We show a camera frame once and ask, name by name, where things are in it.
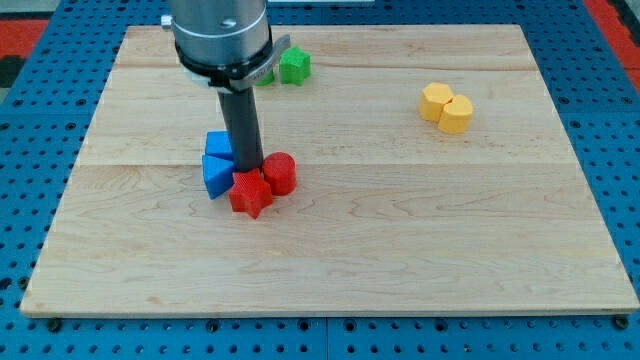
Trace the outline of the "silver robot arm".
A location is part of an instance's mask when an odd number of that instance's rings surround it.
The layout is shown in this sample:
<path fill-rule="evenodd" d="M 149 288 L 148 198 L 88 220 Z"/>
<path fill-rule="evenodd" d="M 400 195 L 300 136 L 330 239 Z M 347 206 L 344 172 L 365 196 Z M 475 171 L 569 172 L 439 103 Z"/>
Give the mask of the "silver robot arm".
<path fill-rule="evenodd" d="M 265 78 L 291 47 L 273 37 L 265 0 L 169 0 L 161 26 L 180 63 L 200 81 L 237 93 Z"/>

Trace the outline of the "green block behind arm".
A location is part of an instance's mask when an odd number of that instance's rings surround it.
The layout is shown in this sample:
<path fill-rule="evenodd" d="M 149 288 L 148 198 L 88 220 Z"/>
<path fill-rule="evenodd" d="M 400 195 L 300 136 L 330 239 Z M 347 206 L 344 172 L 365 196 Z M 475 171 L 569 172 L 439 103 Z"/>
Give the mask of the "green block behind arm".
<path fill-rule="evenodd" d="M 274 71 L 270 70 L 263 78 L 255 83 L 257 87 L 268 86 L 275 81 Z"/>

